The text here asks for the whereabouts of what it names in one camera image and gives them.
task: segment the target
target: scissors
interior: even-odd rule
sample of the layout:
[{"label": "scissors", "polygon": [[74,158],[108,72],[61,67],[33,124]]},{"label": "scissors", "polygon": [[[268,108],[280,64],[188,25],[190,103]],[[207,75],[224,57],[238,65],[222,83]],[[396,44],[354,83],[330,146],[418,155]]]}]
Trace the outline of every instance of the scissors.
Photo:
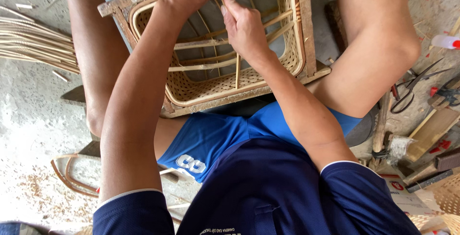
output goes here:
[{"label": "scissors", "polygon": [[[435,63],[431,64],[428,68],[426,68],[424,71],[422,71],[422,73],[420,73],[418,76],[416,76],[414,79],[411,79],[411,80],[408,80],[406,82],[403,82],[403,83],[400,83],[398,85],[396,85],[396,93],[398,93],[398,88],[405,85],[406,89],[408,89],[409,91],[407,92],[407,94],[402,97],[392,108],[391,108],[391,112],[393,114],[399,114],[401,112],[403,112],[404,110],[406,110],[411,104],[412,102],[414,101],[414,97],[415,97],[415,94],[413,93],[413,90],[414,90],[414,87],[415,85],[417,85],[417,83],[420,81],[420,80],[426,80],[426,79],[429,79],[430,77],[433,77],[439,73],[443,73],[443,72],[446,72],[446,71],[449,71],[451,70],[452,68],[449,68],[449,69],[446,69],[446,70],[441,70],[441,71],[438,71],[438,72],[434,72],[434,73],[430,73],[430,74],[427,74],[425,75],[431,68],[433,68],[434,65],[436,65],[438,62],[440,62],[442,59],[444,58],[441,58],[439,59],[438,61],[436,61]],[[404,106],[404,108],[400,109],[400,110],[396,110],[396,108],[405,100],[407,100],[409,97],[411,96],[411,99],[409,100],[409,102],[406,104],[406,106]]]}]

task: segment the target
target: shirt pocket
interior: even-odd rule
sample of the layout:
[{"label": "shirt pocket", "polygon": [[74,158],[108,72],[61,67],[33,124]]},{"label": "shirt pocket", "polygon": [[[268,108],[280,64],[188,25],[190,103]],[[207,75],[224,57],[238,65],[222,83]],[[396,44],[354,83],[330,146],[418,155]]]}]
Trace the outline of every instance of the shirt pocket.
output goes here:
[{"label": "shirt pocket", "polygon": [[257,207],[255,211],[255,226],[257,235],[276,235],[273,222],[273,208],[271,205]]}]

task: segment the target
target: woven bamboo basket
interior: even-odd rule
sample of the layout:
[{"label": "woven bamboo basket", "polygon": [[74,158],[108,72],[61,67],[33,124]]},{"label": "woven bamboo basket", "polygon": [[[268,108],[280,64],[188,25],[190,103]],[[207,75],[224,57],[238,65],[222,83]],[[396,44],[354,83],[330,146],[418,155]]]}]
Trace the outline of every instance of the woven bamboo basket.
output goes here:
[{"label": "woven bamboo basket", "polygon": [[[454,174],[444,180],[434,183],[426,188],[433,191],[436,203],[444,212],[436,212],[446,223],[452,235],[460,235],[460,174]],[[410,216],[418,229],[436,216],[415,215]]]},{"label": "woven bamboo basket", "polygon": [[[140,39],[150,19],[156,1],[145,0],[133,6],[130,10],[128,17],[130,28],[137,41]],[[290,73],[296,76],[302,71],[305,64],[303,58],[305,51],[302,37],[299,34],[299,29],[301,30],[299,3],[296,4],[295,0],[277,0],[277,3],[278,16],[265,22],[264,26],[267,27],[279,22],[281,27],[269,32],[267,34],[267,41],[270,43],[276,38],[283,36],[285,49],[279,60]],[[206,35],[192,39],[191,42],[177,43],[174,48],[175,52],[172,56],[167,76],[166,96],[177,106],[188,107],[267,85],[261,75],[253,68],[240,69],[241,61],[234,51],[221,56],[218,56],[216,52],[216,57],[192,60],[196,61],[196,64],[192,66],[181,65],[176,53],[177,50],[214,47],[216,51],[216,46],[228,44],[227,39],[215,39],[216,35],[225,33],[225,29],[215,32],[211,32],[208,26],[207,29],[208,33]],[[234,73],[220,74],[219,69],[221,67],[234,64],[236,64]],[[203,81],[192,81],[185,73],[185,71],[206,71],[210,69],[219,71],[219,77]]]}]

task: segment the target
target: finger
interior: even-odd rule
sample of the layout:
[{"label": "finger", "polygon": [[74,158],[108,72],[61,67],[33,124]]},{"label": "finger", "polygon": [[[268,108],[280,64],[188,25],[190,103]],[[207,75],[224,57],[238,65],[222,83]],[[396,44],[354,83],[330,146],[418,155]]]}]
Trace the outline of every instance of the finger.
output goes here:
[{"label": "finger", "polygon": [[222,16],[224,16],[225,28],[228,35],[229,37],[233,37],[236,33],[236,20],[225,5],[222,5],[220,10],[222,11]]},{"label": "finger", "polygon": [[244,7],[241,6],[236,0],[223,0],[224,4],[228,8],[228,11],[233,15],[233,17],[238,20]]}]

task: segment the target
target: person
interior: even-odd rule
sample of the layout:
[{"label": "person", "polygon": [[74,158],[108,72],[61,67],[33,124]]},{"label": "person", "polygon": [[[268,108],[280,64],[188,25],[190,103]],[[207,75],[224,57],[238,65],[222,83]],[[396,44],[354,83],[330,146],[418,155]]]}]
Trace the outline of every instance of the person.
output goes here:
[{"label": "person", "polygon": [[260,13],[223,0],[229,43],[277,102],[250,118],[161,119],[167,70],[187,18],[208,0],[158,0],[129,54],[104,0],[67,0],[87,103],[101,137],[94,234],[173,234],[159,163],[203,182],[177,234],[420,234],[346,135],[420,55],[407,0],[338,0],[349,46],[307,85],[280,63]]}]

